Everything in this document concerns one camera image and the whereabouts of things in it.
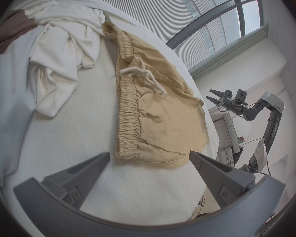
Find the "brown fabric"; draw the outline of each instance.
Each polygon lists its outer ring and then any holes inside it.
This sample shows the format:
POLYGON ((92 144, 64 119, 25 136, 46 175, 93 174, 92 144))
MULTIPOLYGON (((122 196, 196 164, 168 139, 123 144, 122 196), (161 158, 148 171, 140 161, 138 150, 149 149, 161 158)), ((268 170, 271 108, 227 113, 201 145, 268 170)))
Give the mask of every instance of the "brown fabric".
POLYGON ((36 26, 37 24, 25 15, 24 10, 11 10, 0 26, 0 54, 4 53, 12 41, 36 26))
POLYGON ((116 84, 119 103, 115 155, 161 168, 189 161, 190 150, 200 152, 209 143, 204 104, 194 97, 182 76, 157 49, 111 21, 103 32, 118 44, 116 84), (139 59, 167 91, 154 93, 140 77, 120 76, 121 69, 139 66, 139 59))

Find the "crumpled white garment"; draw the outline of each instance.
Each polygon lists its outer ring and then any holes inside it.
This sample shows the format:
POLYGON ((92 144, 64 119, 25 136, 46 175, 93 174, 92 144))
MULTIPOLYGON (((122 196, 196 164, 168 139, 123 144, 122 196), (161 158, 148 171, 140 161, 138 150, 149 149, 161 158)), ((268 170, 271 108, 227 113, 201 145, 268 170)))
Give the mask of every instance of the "crumpled white garment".
POLYGON ((77 70, 94 66, 105 16, 101 10, 67 1, 46 2, 25 14, 45 25, 32 47, 30 61, 37 69, 35 109, 54 117, 77 85, 77 70))

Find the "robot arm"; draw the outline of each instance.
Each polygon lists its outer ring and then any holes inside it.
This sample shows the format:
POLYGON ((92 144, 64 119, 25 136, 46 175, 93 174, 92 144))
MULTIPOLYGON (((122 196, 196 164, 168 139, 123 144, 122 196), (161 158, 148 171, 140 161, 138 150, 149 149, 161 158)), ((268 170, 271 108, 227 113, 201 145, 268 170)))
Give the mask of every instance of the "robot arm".
POLYGON ((247 92, 239 89, 235 99, 231 99, 232 92, 226 90, 225 92, 210 90, 219 99, 206 96, 208 100, 216 104, 218 107, 225 107, 227 111, 232 111, 237 115, 243 115, 247 121, 254 120, 257 114, 267 108, 271 111, 268 119, 268 124, 264 132, 263 138, 259 141, 253 156, 249 160, 248 165, 241 167, 252 173, 260 173, 264 166, 267 164, 267 155, 275 139, 278 126, 284 110, 284 102, 272 93, 266 92, 252 108, 247 108, 248 104, 245 103, 247 92))

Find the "light blue fabric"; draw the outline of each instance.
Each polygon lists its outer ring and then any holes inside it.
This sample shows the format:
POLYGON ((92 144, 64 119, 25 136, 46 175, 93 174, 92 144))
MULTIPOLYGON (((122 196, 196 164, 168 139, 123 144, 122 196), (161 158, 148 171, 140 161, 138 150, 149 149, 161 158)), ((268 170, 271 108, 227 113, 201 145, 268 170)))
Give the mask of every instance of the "light blue fabric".
POLYGON ((22 140, 36 106, 36 71, 29 54, 44 27, 38 26, 13 41, 0 54, 0 185, 18 166, 22 140))

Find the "drawstring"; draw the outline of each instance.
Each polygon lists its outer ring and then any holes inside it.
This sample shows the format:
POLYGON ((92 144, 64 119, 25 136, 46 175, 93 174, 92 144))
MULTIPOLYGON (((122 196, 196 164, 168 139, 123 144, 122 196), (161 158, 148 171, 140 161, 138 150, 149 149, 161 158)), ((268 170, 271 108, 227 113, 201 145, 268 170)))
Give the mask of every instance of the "drawstring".
POLYGON ((120 70, 120 75, 127 74, 127 76, 132 77, 133 75, 140 76, 142 78, 143 84, 146 87, 152 89, 155 93, 161 91, 161 94, 164 93, 167 96, 166 90, 156 81, 151 71, 146 70, 144 62, 141 58, 138 58, 140 61, 139 67, 130 67, 120 70))

